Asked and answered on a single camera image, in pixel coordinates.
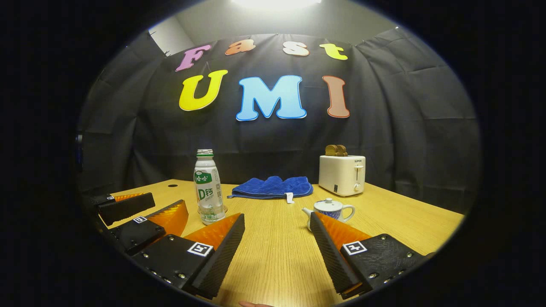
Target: bottle cap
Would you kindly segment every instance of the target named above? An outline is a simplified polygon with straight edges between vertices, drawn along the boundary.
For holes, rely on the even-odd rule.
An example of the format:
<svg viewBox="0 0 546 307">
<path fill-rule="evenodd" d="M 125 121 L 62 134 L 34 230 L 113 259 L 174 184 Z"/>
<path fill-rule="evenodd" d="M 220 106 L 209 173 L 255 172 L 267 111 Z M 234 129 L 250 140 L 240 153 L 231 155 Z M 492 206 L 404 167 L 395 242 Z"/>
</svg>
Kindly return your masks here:
<svg viewBox="0 0 546 307">
<path fill-rule="evenodd" d="M 212 149 L 198 149 L 197 156 L 198 157 L 214 157 L 214 154 L 212 153 Z"/>
</svg>

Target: towel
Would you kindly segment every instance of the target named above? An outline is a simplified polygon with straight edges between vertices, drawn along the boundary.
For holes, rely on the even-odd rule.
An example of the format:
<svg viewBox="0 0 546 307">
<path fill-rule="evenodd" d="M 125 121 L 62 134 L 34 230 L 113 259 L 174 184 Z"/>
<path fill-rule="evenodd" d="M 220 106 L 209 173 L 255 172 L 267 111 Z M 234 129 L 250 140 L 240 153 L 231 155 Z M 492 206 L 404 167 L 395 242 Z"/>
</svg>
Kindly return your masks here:
<svg viewBox="0 0 546 307">
<path fill-rule="evenodd" d="M 294 197 L 307 196 L 313 193 L 313 186 L 307 177 L 292 177 L 285 181 L 279 176 L 269 177 L 267 180 L 252 178 L 244 184 L 233 188 L 233 197 L 246 197 L 255 199 L 286 198 L 288 192 L 294 193 Z"/>
</svg>

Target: blue letter m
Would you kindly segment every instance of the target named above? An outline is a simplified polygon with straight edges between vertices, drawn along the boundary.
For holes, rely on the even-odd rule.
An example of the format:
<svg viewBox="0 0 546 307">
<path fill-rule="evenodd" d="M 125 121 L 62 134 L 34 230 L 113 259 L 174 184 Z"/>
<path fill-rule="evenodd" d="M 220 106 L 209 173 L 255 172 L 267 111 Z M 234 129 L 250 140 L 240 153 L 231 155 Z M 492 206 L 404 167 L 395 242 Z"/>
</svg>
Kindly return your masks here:
<svg viewBox="0 0 546 307">
<path fill-rule="evenodd" d="M 244 78 L 239 81 L 242 85 L 241 111 L 237 113 L 238 121 L 251 121 L 258 118 L 258 112 L 254 111 L 254 101 L 262 111 L 262 114 L 269 118 L 273 113 L 279 99 L 281 107 L 277 116 L 282 119 L 302 119 L 307 112 L 301 108 L 300 102 L 300 76 L 286 75 L 279 78 L 273 90 L 265 85 L 259 77 Z"/>
</svg>

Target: teapot lid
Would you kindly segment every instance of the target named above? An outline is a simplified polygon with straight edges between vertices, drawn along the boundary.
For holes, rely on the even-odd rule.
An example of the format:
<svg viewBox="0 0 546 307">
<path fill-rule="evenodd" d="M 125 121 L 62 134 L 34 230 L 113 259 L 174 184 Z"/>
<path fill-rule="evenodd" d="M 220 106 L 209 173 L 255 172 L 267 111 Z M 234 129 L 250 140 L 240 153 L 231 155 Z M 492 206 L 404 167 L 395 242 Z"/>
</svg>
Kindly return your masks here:
<svg viewBox="0 0 546 307">
<path fill-rule="evenodd" d="M 331 198 L 327 198 L 325 200 L 320 200 L 316 202 L 314 206 L 321 211 L 336 211 L 339 210 L 340 207 L 343 206 L 343 204 Z"/>
</svg>

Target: white teapot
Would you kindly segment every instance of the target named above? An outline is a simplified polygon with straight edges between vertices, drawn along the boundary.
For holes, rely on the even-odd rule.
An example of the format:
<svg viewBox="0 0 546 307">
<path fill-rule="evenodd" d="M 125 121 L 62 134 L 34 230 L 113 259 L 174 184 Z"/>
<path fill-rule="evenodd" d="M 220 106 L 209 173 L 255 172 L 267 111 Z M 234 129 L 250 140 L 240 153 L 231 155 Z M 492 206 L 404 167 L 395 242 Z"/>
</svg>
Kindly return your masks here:
<svg viewBox="0 0 546 307">
<path fill-rule="evenodd" d="M 343 218 L 343 215 L 341 214 L 341 211 L 345 208 L 351 208 L 352 212 L 351 214 Z M 343 223 L 347 222 L 351 217 L 353 217 L 354 212 L 356 211 L 356 208 L 351 205 L 344 205 L 340 202 L 337 202 L 335 200 L 332 200 L 331 198 L 327 198 L 325 200 L 321 200 L 319 202 L 316 202 L 313 206 L 313 211 L 302 208 L 302 211 L 307 214 L 309 217 L 309 220 L 307 220 L 307 229 L 311 230 L 311 212 L 320 212 L 324 215 L 328 215 L 329 217 L 332 217 L 338 221 L 341 221 Z"/>
</svg>

